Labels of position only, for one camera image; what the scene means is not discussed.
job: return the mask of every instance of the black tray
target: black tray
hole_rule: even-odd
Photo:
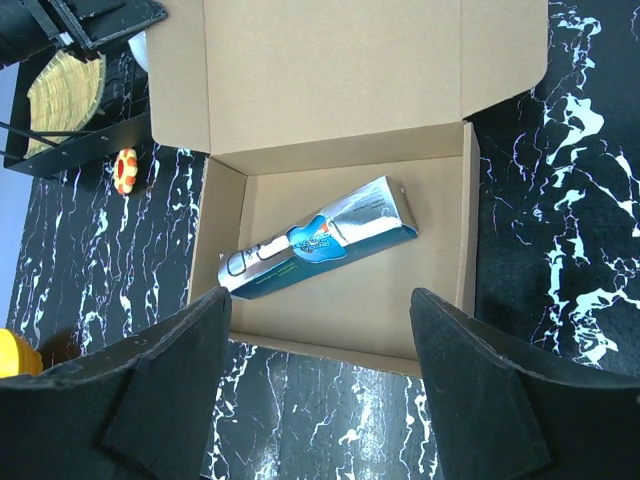
[[[11,122],[0,124],[0,128],[9,130],[6,150],[0,152],[4,154],[5,168],[34,177],[55,178],[59,172],[151,139],[147,75],[137,65],[128,44],[123,43],[106,52],[106,85],[100,102],[104,113],[96,114],[82,132],[66,132],[65,135],[72,137],[24,158],[29,136],[39,135],[29,130],[31,114],[27,92],[54,54],[55,50],[49,49],[20,64]]]

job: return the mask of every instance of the black metal frame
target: black metal frame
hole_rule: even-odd
[[[8,131],[7,146],[4,155],[4,167],[26,173],[34,177],[55,178],[55,174],[80,167],[94,160],[103,159],[124,148],[133,147],[151,139],[151,117],[148,96],[129,103],[129,118],[115,121],[103,128],[92,129],[91,122],[83,131],[70,132],[35,132],[28,128],[30,124],[30,108],[27,92],[33,80],[52,56],[48,51],[20,64],[16,93],[14,96],[11,122],[0,122],[0,128]],[[136,79],[137,64],[133,62],[131,82]],[[144,111],[131,116],[131,106],[138,102],[146,102]],[[69,137],[56,143],[48,137]],[[49,145],[51,148],[25,158],[29,139]]]
[[[3,7],[6,23],[19,25],[21,39],[15,32],[0,30],[0,68],[49,45],[78,60],[93,60],[108,44],[167,17],[157,0],[17,0]],[[25,43],[22,38],[33,41]]]

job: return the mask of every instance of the open cardboard box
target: open cardboard box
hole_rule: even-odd
[[[189,298],[220,254],[381,176],[417,240],[251,301],[237,340],[419,375],[410,295],[472,314],[479,151],[472,113],[534,86],[546,0],[164,0],[147,35],[157,142],[210,154]]]

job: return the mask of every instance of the orange flower toy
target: orange flower toy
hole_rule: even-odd
[[[120,150],[113,169],[113,183],[118,193],[127,195],[133,190],[138,174],[138,156],[133,148]]]

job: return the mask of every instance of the woven mat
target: woven mat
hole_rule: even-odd
[[[98,110],[105,85],[104,57],[82,63],[62,50],[55,54],[29,89],[31,130],[77,131]],[[60,143],[68,137],[48,137]],[[29,139],[25,158],[51,148]]]

